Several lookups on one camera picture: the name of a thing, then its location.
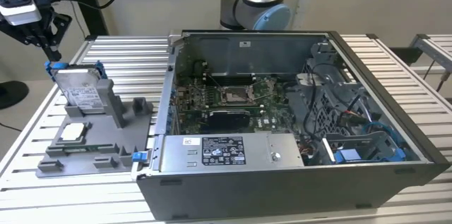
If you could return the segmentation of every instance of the open computer tower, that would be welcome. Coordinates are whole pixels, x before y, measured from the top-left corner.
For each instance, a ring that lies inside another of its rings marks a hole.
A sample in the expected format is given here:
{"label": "open computer tower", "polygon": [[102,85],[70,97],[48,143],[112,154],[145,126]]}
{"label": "open computer tower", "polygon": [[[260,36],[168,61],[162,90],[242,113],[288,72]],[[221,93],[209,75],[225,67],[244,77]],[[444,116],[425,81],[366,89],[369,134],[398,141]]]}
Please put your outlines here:
{"label": "open computer tower", "polygon": [[149,152],[157,220],[374,208],[449,166],[330,31],[184,31]]}

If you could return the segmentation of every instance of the barcode sticker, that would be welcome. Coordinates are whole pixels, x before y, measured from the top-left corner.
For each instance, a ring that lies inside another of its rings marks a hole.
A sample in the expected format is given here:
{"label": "barcode sticker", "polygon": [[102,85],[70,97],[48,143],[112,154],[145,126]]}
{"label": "barcode sticker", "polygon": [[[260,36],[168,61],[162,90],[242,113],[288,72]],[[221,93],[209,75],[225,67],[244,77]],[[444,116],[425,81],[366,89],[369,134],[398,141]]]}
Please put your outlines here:
{"label": "barcode sticker", "polygon": [[200,145],[200,138],[184,138],[182,145],[185,145],[185,146],[198,146]]}
{"label": "barcode sticker", "polygon": [[241,48],[249,48],[250,46],[252,46],[250,41],[240,41],[240,43],[238,43],[238,47],[241,47]]}

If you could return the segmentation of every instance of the label sticker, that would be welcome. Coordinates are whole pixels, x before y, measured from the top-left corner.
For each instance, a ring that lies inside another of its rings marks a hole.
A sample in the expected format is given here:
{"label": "label sticker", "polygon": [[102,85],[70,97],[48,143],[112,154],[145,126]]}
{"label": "label sticker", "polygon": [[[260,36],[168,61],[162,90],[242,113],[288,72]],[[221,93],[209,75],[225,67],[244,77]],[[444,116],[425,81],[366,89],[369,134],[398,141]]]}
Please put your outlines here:
{"label": "label sticker", "polygon": [[250,46],[252,46],[250,41],[240,41],[240,43],[238,43],[238,47],[241,47],[241,48],[249,48]]}
{"label": "label sticker", "polygon": [[81,110],[102,108],[96,88],[68,88],[68,92],[70,95],[70,99],[76,102],[76,105]]}
{"label": "label sticker", "polygon": [[201,162],[205,166],[246,164],[242,137],[202,138]]}
{"label": "label sticker", "polygon": [[182,145],[185,145],[185,146],[198,146],[200,145],[200,138],[184,138]]}

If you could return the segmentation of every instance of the blue cable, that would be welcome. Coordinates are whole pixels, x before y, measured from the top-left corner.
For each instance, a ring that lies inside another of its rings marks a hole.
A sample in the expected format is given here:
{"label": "blue cable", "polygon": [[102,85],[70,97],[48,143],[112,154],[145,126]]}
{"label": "blue cable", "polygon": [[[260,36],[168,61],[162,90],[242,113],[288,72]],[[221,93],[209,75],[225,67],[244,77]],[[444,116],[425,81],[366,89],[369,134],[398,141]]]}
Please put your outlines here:
{"label": "blue cable", "polygon": [[366,128],[368,128],[370,125],[378,125],[378,126],[381,126],[381,127],[389,132],[389,135],[390,135],[393,141],[396,142],[396,144],[398,144],[398,137],[397,137],[394,131],[393,131],[388,126],[385,126],[382,123],[380,123],[380,122],[369,122],[366,125],[364,125],[364,126],[362,126],[362,133],[366,134]]}

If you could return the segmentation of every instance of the aluminum extrusion table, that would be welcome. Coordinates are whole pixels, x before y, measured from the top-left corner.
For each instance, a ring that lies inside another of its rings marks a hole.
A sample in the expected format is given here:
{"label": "aluminum extrusion table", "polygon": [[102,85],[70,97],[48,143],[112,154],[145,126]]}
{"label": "aluminum extrusion table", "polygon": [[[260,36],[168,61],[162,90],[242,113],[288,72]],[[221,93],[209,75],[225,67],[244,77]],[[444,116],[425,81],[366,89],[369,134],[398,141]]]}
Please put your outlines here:
{"label": "aluminum extrusion table", "polygon": [[[365,35],[342,37],[414,123],[452,161],[449,103],[378,39],[369,39]],[[156,113],[168,59],[166,47],[166,37],[97,37],[82,43],[72,62],[82,64],[101,60],[106,74],[114,81],[114,93],[124,100],[144,96],[153,103]],[[37,163],[64,119],[65,102],[53,86],[0,162],[0,222],[154,222],[129,173],[36,178]],[[200,223],[452,223],[452,169],[428,185],[404,189],[378,209]]]}

